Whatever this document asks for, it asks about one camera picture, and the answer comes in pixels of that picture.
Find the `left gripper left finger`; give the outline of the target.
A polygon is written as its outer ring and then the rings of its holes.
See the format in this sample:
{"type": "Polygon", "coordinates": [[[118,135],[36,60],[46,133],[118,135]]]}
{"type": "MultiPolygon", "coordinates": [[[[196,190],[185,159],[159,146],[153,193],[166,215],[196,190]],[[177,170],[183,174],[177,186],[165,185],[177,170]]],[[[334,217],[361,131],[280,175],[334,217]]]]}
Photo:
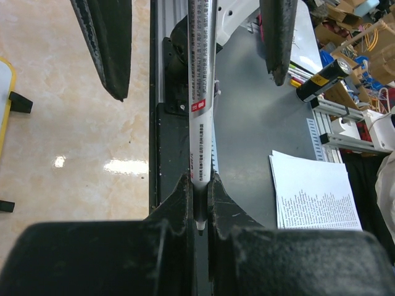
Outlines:
{"type": "Polygon", "coordinates": [[[1,271],[2,295],[192,295],[191,182],[140,221],[37,223],[1,271]]]}

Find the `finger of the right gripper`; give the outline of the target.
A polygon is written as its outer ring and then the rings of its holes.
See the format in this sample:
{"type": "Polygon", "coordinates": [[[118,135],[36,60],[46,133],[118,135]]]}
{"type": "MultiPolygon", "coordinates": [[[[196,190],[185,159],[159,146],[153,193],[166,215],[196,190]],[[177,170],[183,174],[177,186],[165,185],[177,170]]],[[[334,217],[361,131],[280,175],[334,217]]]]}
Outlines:
{"type": "Polygon", "coordinates": [[[131,68],[132,2],[70,2],[104,89],[122,102],[128,96],[131,68]]]}
{"type": "Polygon", "coordinates": [[[285,82],[291,58],[297,1],[261,0],[266,66],[277,86],[285,82]]]}

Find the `white whiteboard yellow frame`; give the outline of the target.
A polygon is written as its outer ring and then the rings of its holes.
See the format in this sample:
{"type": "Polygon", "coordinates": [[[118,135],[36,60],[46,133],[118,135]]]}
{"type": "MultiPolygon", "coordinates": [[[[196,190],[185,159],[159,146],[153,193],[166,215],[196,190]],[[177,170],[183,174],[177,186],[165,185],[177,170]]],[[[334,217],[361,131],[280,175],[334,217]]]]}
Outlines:
{"type": "Polygon", "coordinates": [[[16,72],[12,64],[1,57],[1,151],[4,146],[7,124],[9,120],[11,91],[15,88],[16,72]]]}

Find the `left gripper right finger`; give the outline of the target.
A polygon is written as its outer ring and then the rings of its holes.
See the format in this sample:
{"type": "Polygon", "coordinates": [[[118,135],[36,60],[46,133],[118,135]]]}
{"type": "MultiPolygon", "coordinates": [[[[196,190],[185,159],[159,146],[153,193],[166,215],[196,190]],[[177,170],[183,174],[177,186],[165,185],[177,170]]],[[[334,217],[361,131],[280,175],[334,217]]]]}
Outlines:
{"type": "Polygon", "coordinates": [[[394,272],[361,231],[270,230],[208,187],[209,278],[215,295],[393,295],[394,272]]]}

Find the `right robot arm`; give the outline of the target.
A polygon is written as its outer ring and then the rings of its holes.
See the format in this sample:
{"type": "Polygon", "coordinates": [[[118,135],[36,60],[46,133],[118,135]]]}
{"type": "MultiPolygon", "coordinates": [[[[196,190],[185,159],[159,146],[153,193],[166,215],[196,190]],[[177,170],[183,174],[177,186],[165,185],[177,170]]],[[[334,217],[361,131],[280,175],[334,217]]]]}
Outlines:
{"type": "MultiPolygon", "coordinates": [[[[132,2],[72,1],[71,5],[104,89],[123,101],[130,84],[132,2]]],[[[262,18],[267,71],[281,86],[291,59],[297,1],[219,1],[217,44],[224,46],[257,10],[262,18]]]]}

